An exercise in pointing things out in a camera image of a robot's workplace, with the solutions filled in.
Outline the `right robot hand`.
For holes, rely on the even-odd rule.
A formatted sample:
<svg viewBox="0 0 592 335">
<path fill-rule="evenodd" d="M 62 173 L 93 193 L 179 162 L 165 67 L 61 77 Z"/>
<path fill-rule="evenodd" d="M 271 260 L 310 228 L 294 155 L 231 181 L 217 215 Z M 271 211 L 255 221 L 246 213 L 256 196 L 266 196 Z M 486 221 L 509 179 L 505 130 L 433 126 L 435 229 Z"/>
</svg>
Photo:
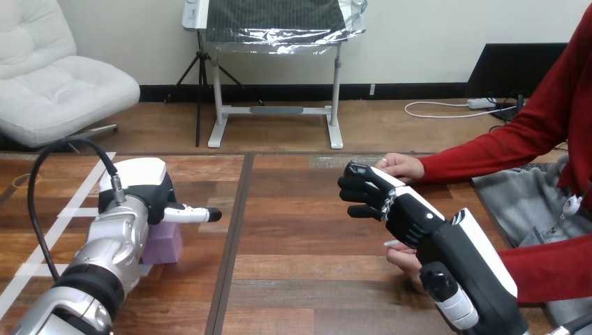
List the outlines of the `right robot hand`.
<svg viewBox="0 0 592 335">
<path fill-rule="evenodd" d="M 349 162 L 340 197 L 352 218 L 374 218 L 420 261 L 424 289 L 457 334 L 528 334 L 517 285 L 472 213 L 446 218 L 404 182 Z"/>
</svg>

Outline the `person's hand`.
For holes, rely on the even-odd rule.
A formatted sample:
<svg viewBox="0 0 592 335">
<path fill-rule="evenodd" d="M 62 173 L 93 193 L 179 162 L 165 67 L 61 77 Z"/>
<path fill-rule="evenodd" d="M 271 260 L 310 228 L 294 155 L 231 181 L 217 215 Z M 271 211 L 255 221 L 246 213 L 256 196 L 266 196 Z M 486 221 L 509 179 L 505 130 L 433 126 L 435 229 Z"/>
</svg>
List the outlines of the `person's hand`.
<svg viewBox="0 0 592 335">
<path fill-rule="evenodd" d="M 396 239 L 385 242 L 383 246 L 387 248 L 387 261 L 400 268 L 409 277 L 416 292 L 425 294 L 426 292 L 420 280 L 422 265 L 416 256 L 417 251 Z"/>
<path fill-rule="evenodd" d="M 374 167 L 406 184 L 423 178 L 425 174 L 418 158 L 398 153 L 385 154 Z"/>
</svg>

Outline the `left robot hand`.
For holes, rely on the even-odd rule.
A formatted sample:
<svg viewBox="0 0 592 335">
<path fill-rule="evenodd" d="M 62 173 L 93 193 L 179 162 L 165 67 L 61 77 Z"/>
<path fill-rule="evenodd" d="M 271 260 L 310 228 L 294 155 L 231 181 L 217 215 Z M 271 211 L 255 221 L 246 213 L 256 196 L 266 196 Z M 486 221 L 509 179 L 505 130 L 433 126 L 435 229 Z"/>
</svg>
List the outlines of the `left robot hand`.
<svg viewBox="0 0 592 335">
<path fill-rule="evenodd" d="M 114 163 L 120 188 L 126 196 L 141 200 L 150 225 L 166 223 L 209 223 L 221 219 L 219 209 L 190 207 L 179 203 L 164 161 L 159 158 L 132 158 Z"/>
</svg>

